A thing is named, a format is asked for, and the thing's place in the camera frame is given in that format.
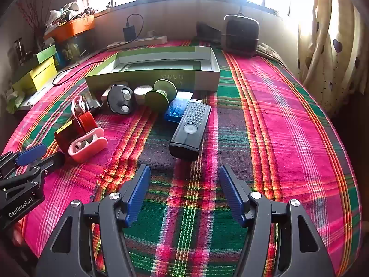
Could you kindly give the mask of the green white spool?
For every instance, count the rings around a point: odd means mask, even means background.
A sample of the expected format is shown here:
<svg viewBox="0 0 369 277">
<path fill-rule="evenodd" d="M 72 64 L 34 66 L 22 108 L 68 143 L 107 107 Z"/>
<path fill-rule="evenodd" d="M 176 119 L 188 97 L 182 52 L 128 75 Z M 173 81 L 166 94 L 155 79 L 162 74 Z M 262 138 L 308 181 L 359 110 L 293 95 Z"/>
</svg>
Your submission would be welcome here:
<svg viewBox="0 0 369 277">
<path fill-rule="evenodd" d="M 152 111 L 164 113 L 176 95 L 176 86 L 171 81 L 159 79 L 154 83 L 153 89 L 145 94 L 144 103 Z"/>
</svg>

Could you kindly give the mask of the small black grey heater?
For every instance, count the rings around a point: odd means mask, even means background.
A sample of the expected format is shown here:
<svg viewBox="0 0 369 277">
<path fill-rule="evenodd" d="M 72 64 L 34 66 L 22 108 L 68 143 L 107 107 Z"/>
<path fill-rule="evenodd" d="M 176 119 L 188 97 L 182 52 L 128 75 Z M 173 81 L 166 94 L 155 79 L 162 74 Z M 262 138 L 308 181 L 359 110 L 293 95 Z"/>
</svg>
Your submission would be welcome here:
<svg viewBox="0 0 369 277">
<path fill-rule="evenodd" d="M 255 19 L 228 14 L 224 17 L 221 46 L 223 51 L 245 57 L 256 55 L 259 43 L 259 22 Z"/>
</svg>

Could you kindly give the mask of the yellow green box stack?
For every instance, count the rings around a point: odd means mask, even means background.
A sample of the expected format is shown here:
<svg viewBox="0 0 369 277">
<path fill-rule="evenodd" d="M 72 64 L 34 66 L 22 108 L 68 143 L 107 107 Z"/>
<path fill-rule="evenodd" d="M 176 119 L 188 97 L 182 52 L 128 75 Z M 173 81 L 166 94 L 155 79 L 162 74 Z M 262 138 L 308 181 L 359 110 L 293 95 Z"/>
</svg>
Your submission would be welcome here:
<svg viewBox="0 0 369 277">
<path fill-rule="evenodd" d="M 55 54 L 56 47 L 52 45 L 21 65 L 12 77 L 14 91 L 23 92 L 28 96 L 42 89 L 45 83 L 56 75 Z"/>
</svg>

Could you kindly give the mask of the cream patterned curtain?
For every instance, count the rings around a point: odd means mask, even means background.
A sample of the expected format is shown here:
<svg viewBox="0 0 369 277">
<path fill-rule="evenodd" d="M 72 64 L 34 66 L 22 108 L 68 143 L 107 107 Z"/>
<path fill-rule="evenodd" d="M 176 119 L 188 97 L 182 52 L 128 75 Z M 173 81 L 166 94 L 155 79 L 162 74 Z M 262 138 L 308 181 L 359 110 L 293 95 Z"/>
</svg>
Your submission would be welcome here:
<svg viewBox="0 0 369 277">
<path fill-rule="evenodd" d="M 368 92 L 368 27 L 350 0 L 298 0 L 299 80 L 330 116 Z"/>
</svg>

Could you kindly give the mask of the white power strip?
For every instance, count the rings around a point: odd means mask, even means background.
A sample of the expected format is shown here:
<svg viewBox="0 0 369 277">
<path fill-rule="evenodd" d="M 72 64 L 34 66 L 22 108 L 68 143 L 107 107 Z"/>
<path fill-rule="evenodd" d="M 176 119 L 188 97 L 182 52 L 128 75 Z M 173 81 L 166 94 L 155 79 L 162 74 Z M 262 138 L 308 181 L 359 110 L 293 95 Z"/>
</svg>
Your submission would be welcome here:
<svg viewBox="0 0 369 277">
<path fill-rule="evenodd" d="M 121 48 L 137 48 L 142 46 L 152 46 L 152 45 L 159 45 L 159 44 L 166 44 L 167 36 L 154 36 L 151 38 L 141 38 L 136 39 L 131 42 L 114 42 L 108 45 L 107 49 L 121 49 Z"/>
</svg>

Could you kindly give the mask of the black round key fob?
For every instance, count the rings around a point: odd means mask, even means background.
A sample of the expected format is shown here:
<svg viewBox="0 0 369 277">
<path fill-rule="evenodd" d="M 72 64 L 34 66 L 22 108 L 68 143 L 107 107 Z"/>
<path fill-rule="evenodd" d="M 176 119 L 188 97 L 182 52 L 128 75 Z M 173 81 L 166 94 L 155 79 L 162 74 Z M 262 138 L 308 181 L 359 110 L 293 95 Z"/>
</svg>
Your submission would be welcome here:
<svg viewBox="0 0 369 277">
<path fill-rule="evenodd" d="M 130 114 L 135 109 L 134 93 L 128 86 L 114 84 L 107 94 L 107 105 L 115 114 Z"/>
</svg>

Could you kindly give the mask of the green cardboard box tray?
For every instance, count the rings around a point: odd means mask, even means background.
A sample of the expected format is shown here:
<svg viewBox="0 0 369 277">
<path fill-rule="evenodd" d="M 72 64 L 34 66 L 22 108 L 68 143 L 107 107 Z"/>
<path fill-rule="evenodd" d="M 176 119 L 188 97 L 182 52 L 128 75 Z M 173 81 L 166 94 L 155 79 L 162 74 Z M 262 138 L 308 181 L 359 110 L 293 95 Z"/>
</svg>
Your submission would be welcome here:
<svg viewBox="0 0 369 277">
<path fill-rule="evenodd" d="M 171 81 L 180 91 L 216 92 L 220 67 L 209 46 L 160 46 L 114 53 L 85 76 L 94 94 L 119 82 L 135 89 L 153 86 L 159 79 Z"/>
</svg>

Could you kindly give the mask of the black rectangular remote device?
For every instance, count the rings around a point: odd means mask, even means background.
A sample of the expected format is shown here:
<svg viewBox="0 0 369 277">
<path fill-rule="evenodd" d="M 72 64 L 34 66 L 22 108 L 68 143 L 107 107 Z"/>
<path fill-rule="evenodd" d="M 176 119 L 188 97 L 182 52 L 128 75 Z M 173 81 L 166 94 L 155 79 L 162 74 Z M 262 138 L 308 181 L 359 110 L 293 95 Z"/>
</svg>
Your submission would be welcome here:
<svg viewBox="0 0 369 277">
<path fill-rule="evenodd" d="M 211 106 L 190 102 L 169 143 L 172 156 L 185 161 L 196 161 L 199 156 Z"/>
</svg>

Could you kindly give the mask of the plaid pink green tablecloth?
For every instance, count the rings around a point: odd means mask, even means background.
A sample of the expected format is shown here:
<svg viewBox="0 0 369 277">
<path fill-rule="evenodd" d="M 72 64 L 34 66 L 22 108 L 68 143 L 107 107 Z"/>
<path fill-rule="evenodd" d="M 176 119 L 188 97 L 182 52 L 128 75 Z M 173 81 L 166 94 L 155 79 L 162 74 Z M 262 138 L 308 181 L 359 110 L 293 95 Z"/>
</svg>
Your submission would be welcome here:
<svg viewBox="0 0 369 277">
<path fill-rule="evenodd" d="M 227 164 L 268 199 L 298 199 L 327 247 L 337 276 L 358 256 L 361 205 L 350 159 L 333 124 L 279 64 L 215 52 L 220 82 L 199 98 L 211 106 L 199 158 L 170 155 L 176 126 L 145 107 L 121 116 L 103 109 L 96 123 L 107 147 L 46 178 L 45 201 L 18 224 L 40 254 L 68 203 L 98 201 L 137 167 L 151 168 L 138 220 L 125 230 L 138 276 L 231 276 L 246 236 L 217 182 Z"/>
</svg>

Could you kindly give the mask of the silver black lighter bar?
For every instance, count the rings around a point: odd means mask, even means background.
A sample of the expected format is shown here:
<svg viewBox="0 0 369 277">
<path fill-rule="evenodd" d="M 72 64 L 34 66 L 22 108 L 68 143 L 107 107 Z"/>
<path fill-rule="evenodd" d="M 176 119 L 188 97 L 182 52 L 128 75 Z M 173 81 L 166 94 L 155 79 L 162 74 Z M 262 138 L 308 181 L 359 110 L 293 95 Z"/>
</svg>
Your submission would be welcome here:
<svg viewBox="0 0 369 277">
<path fill-rule="evenodd" d="M 100 102 L 89 91 L 83 94 L 83 99 L 86 104 L 86 109 L 91 113 L 95 113 L 101 109 Z"/>
</svg>

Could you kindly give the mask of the pink clip front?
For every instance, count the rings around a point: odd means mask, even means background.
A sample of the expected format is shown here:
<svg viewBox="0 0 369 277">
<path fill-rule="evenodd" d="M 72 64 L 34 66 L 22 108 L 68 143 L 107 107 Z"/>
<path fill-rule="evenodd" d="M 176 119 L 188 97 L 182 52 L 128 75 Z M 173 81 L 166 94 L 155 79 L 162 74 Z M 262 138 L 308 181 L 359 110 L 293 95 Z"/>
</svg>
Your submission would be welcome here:
<svg viewBox="0 0 369 277">
<path fill-rule="evenodd" d="M 69 156 L 77 163 L 83 163 L 107 147 L 103 128 L 94 128 L 84 136 L 75 139 L 68 148 Z"/>
</svg>

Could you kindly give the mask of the blue usb tester dongle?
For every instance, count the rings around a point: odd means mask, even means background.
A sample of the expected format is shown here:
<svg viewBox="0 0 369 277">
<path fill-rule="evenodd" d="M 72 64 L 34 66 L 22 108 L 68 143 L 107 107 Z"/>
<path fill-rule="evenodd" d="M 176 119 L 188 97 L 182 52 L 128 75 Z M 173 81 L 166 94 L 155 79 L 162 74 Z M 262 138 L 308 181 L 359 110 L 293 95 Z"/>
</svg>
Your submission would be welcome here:
<svg viewBox="0 0 369 277">
<path fill-rule="evenodd" d="M 192 92 L 177 92 L 175 99 L 164 113 L 164 119 L 172 123 L 179 123 L 192 97 Z"/>
</svg>

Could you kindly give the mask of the pink clip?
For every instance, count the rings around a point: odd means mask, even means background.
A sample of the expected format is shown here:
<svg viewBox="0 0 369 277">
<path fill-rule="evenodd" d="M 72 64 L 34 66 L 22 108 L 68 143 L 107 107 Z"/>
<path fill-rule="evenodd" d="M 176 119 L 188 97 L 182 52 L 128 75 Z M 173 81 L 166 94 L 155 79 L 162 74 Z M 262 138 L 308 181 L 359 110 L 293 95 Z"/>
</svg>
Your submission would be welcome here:
<svg viewBox="0 0 369 277">
<path fill-rule="evenodd" d="M 83 163 L 107 147 L 103 128 L 94 128 L 84 136 L 75 139 L 68 148 L 69 156 L 77 163 Z"/>
<path fill-rule="evenodd" d="M 78 117 L 89 110 L 88 104 L 84 99 L 84 96 L 78 95 L 73 98 L 71 103 L 71 112 L 73 117 Z"/>
</svg>

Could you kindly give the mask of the black charger brick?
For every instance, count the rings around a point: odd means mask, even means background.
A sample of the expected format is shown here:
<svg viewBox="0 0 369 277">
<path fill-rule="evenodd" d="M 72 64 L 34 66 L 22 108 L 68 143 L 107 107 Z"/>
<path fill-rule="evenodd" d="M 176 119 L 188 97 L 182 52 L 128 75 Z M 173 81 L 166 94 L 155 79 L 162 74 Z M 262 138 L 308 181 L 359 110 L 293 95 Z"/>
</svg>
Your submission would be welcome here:
<svg viewBox="0 0 369 277">
<path fill-rule="evenodd" d="M 133 25 L 124 27 L 123 34 L 125 42 L 134 41 L 136 38 L 135 27 Z"/>
</svg>

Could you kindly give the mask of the orange storage tray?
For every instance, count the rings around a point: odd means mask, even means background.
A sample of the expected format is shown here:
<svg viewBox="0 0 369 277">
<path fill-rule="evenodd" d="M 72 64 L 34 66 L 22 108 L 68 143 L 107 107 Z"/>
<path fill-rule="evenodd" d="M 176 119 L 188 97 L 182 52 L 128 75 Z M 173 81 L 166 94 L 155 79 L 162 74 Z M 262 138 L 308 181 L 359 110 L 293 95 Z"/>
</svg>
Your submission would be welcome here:
<svg viewBox="0 0 369 277">
<path fill-rule="evenodd" d="M 43 38 L 44 40 L 52 38 L 54 42 L 61 43 L 93 28 L 95 28 L 94 16 L 84 16 L 54 28 Z"/>
</svg>

